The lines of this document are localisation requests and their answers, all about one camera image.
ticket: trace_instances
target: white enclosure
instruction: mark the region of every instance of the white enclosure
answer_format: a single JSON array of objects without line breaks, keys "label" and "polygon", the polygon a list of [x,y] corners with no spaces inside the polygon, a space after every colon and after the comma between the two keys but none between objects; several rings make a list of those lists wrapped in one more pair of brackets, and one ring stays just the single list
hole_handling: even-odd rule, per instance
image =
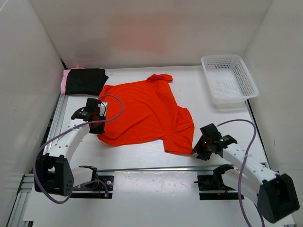
[{"label": "white enclosure", "polygon": [[[31,170],[63,66],[201,65],[243,57],[259,96],[251,107],[269,163],[303,204],[302,0],[0,0],[0,226]],[[303,226],[303,210],[294,213]]]}]

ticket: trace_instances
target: laundry basket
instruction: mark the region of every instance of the laundry basket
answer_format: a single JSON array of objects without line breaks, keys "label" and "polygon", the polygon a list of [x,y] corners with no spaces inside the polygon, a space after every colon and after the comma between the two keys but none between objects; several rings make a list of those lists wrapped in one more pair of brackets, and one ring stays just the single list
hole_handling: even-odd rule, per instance
[{"label": "laundry basket", "polygon": [[233,108],[256,97],[258,89],[243,59],[236,54],[208,55],[201,59],[213,102]]}]

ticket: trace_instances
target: orange t-shirt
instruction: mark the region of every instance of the orange t-shirt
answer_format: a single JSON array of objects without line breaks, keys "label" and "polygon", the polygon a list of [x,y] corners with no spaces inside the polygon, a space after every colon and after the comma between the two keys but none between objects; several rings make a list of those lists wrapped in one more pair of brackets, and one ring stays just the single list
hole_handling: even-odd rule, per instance
[{"label": "orange t-shirt", "polygon": [[[153,74],[144,81],[104,86],[100,95],[117,96],[124,111],[105,124],[105,133],[98,138],[112,146],[161,139],[166,152],[191,154],[194,123],[189,111],[177,105],[168,84],[171,81],[171,75]],[[102,101],[109,102],[107,119],[121,111],[116,99],[104,97]]]}]

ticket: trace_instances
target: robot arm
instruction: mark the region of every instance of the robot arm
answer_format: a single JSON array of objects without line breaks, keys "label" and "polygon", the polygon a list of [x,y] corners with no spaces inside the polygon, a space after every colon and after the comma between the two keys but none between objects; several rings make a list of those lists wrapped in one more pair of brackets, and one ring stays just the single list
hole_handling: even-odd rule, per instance
[{"label": "robot arm", "polygon": [[[214,124],[201,128],[202,137],[193,149],[197,158],[209,160],[212,153],[234,164],[214,170],[213,184],[238,188],[239,169],[245,156],[244,150],[230,135],[223,136]],[[300,208],[294,183],[287,174],[280,175],[248,156],[242,176],[242,194],[250,199],[262,216],[275,223]]]},{"label": "robot arm", "polygon": [[[88,98],[86,106],[77,110],[71,117],[68,129],[84,122],[105,120],[107,106],[107,102]],[[73,187],[98,179],[96,168],[79,166],[71,170],[69,163],[82,139],[88,133],[103,134],[104,126],[105,123],[87,124],[73,129],[37,158],[37,176],[48,193],[68,196]],[[41,191],[36,182],[35,190]]]}]

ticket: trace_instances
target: white table surface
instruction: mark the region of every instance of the white table surface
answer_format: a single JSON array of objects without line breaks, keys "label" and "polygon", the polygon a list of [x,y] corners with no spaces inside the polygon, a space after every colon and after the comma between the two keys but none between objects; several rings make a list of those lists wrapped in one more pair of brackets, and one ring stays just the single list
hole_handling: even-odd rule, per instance
[{"label": "white table surface", "polygon": [[[250,114],[243,103],[243,110],[234,113],[220,113],[211,102],[210,92],[202,66],[178,66],[134,69],[106,70],[109,76],[106,84],[118,85],[140,80],[146,80],[152,74],[170,74],[173,82],[171,90],[179,106],[187,108],[195,124],[193,146],[201,136],[200,128],[210,123],[219,124],[231,119],[242,118],[251,120]],[[85,106],[87,97],[69,96],[61,128],[63,132],[77,109]],[[253,128],[245,122],[233,122],[219,127],[222,135],[230,134],[245,149],[251,140]],[[256,137],[250,153],[262,163],[267,162],[259,137]],[[212,156],[209,161],[196,159],[196,155],[181,156],[164,152],[161,140],[152,142],[109,146],[96,135],[89,134],[78,146],[71,159],[71,168],[80,165],[95,166],[98,169],[136,169],[136,168],[164,168],[164,167],[191,167],[191,166],[218,166],[227,163],[219,156]]]},{"label": "white table surface", "polygon": [[[115,172],[112,199],[70,199],[58,205],[33,189],[24,221],[34,227],[245,227],[239,201],[200,201],[196,172]],[[261,226],[243,200],[252,226]],[[266,227],[294,224],[292,215]]]}]

